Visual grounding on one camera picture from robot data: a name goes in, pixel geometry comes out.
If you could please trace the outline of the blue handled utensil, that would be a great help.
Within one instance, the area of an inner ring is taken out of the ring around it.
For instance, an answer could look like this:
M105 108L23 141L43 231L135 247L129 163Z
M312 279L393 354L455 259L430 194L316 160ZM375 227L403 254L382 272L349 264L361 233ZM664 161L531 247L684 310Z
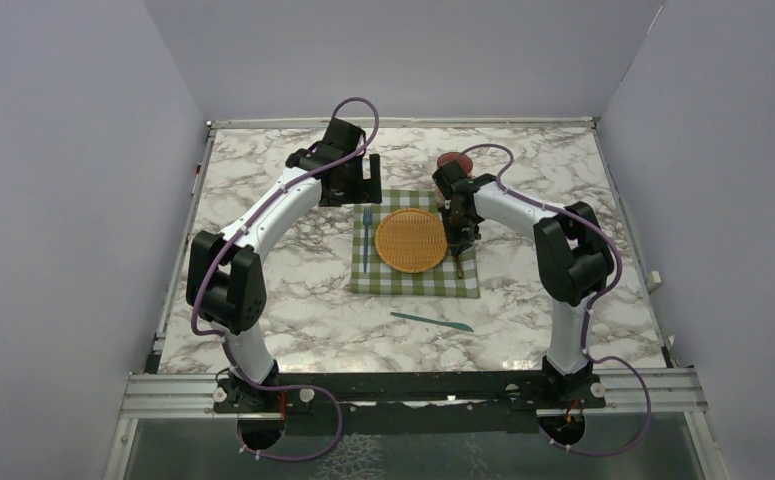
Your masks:
M362 211L362 226L363 226L362 271L364 273L368 272L371 225L372 225L372 208L369 205L367 205L363 208L363 211Z

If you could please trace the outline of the orange woven plate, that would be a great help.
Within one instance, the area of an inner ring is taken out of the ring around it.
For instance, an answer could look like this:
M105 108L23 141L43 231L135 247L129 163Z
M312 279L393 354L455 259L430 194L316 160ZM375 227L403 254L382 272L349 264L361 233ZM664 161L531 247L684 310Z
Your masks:
M378 224L375 248L383 263L402 273L423 273L439 265L448 244L441 219L418 208L387 214Z

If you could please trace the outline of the pink ceramic mug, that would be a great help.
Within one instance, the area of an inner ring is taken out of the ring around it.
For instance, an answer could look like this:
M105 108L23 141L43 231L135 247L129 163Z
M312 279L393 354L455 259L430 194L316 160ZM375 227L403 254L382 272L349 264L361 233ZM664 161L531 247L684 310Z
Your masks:
M453 151L441 154L436 160L436 167L440 168L452 162L457 162L467 176L472 176L474 167L473 161L469 156L461 154L460 152Z

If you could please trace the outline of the brown handled utensil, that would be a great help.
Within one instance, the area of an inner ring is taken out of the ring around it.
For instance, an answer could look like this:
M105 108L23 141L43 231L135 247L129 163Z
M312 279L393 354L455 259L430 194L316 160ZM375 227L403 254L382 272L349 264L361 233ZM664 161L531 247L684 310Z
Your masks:
M465 273L464 273L462 256L461 255L456 255L454 257L454 263L455 263L455 270L456 270L457 277L459 279L463 279L464 276L465 276Z

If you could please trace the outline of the green white checkered cloth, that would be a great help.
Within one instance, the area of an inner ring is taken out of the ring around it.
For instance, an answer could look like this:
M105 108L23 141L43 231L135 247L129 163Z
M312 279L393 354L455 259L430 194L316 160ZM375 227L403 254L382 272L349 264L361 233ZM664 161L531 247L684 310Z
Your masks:
M372 208L368 272L362 271L362 211ZM389 213L403 208L418 208L439 215L435 192L388 189L381 204L361 204L353 209L352 267L348 289L363 295L437 296L477 299L480 297L478 262L474 247L462 253L465 276L456 275L454 257L447 253L443 261L423 273L402 273L383 263L375 248L375 231Z

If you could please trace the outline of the teal plastic knife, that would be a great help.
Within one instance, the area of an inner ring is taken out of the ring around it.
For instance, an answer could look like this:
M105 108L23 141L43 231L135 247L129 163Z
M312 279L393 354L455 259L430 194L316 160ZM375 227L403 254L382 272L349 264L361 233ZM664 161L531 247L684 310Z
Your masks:
M405 320L412 320L412 321L426 323L430 325L442 326L442 327L451 328L451 329L459 330L463 332L469 332L469 333L474 332L474 329L471 326L460 322L450 322L450 321L429 319L429 318L412 315L412 314L401 313L401 312L391 312L390 315L393 317L397 317Z

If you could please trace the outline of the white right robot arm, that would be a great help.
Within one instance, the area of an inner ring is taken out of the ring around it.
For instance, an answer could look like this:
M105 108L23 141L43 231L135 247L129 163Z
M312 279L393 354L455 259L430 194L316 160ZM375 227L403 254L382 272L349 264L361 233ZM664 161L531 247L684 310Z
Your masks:
M552 301L552 334L542 358L540 393L563 407L591 383L590 298L614 273L608 242L592 207L543 204L499 185L492 174L470 177L459 162L432 175L445 198L439 209L450 254L459 258L480 239L479 225L492 220L533 241L538 275Z

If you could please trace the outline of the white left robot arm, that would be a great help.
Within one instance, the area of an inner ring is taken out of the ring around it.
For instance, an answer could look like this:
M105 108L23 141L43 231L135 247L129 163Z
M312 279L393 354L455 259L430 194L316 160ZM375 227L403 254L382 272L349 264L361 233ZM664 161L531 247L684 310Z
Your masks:
M271 191L219 233L200 231L189 253L186 301L197 336L217 336L239 396L261 411L276 401L277 363L259 319L267 305L263 265L280 238L316 207L378 203L380 158L366 156L373 136L333 118L321 140L293 152ZM368 159L371 178L363 175Z

